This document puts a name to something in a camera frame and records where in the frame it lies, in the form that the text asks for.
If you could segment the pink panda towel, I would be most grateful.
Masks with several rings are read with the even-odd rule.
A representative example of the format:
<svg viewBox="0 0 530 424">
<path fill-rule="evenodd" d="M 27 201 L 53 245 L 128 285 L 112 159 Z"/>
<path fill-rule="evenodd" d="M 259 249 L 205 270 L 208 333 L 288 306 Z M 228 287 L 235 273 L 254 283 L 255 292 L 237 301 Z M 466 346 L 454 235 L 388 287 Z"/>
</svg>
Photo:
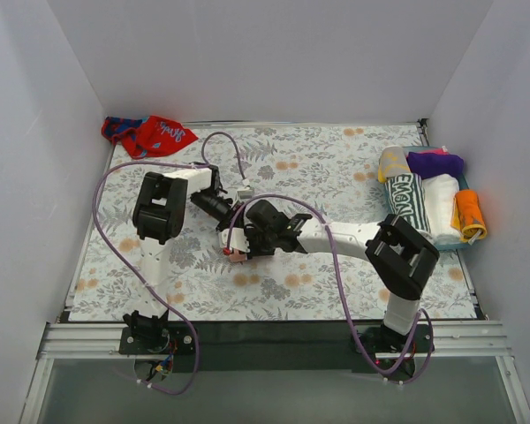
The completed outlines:
<svg viewBox="0 0 530 424">
<path fill-rule="evenodd" d="M 238 263 L 243 262 L 247 260 L 247 254 L 244 252 L 241 252 L 237 249 L 230 250 L 230 254 L 228 255 L 228 259 L 231 262 Z"/>
</svg>

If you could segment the red and blue towel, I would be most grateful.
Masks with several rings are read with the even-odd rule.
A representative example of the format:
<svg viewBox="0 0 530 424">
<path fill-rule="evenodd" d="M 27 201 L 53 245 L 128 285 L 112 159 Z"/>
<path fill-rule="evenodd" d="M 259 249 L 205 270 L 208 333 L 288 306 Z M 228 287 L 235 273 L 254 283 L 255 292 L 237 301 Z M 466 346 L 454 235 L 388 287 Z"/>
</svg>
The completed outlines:
<svg viewBox="0 0 530 424">
<path fill-rule="evenodd" d="M 101 134 L 112 145 L 120 144 L 132 159 L 173 155 L 199 139 L 179 122 L 158 116 L 106 117 Z"/>
</svg>

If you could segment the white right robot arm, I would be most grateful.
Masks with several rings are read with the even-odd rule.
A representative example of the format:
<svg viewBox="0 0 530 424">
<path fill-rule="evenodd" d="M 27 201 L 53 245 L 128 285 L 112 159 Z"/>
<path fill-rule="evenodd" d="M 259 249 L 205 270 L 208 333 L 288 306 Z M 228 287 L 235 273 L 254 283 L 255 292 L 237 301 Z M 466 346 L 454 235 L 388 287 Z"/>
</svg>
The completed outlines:
<svg viewBox="0 0 530 424">
<path fill-rule="evenodd" d="M 414 340 L 414 319 L 439 252 L 404 218 L 389 214 L 380 223 L 321 223 L 310 214 L 288 217 L 259 200 L 246 212 L 249 256 L 286 253 L 339 255 L 369 262 L 390 292 L 378 331 L 392 351 Z"/>
</svg>

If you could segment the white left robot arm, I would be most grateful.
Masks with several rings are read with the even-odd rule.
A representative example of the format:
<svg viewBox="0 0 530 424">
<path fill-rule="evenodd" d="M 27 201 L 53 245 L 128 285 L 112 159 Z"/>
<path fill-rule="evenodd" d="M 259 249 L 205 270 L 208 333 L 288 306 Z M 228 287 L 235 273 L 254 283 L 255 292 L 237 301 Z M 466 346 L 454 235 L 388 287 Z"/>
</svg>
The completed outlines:
<svg viewBox="0 0 530 424">
<path fill-rule="evenodd" d="M 190 201 L 217 220 L 221 247 L 225 246 L 233 223 L 229 251 L 240 254 L 248 248 L 243 217 L 233 217 L 240 202 L 222 197 L 223 192 L 219 170 L 214 165 L 203 167 L 197 163 L 166 174 L 149 172 L 143 179 L 132 223 L 140 240 L 140 273 L 147 281 L 147 289 L 124 321 L 131 330 L 130 339 L 141 343 L 148 352 L 164 352 L 169 346 L 169 310 L 161 301 L 168 291 L 171 241 L 182 231 L 187 203 Z"/>
</svg>

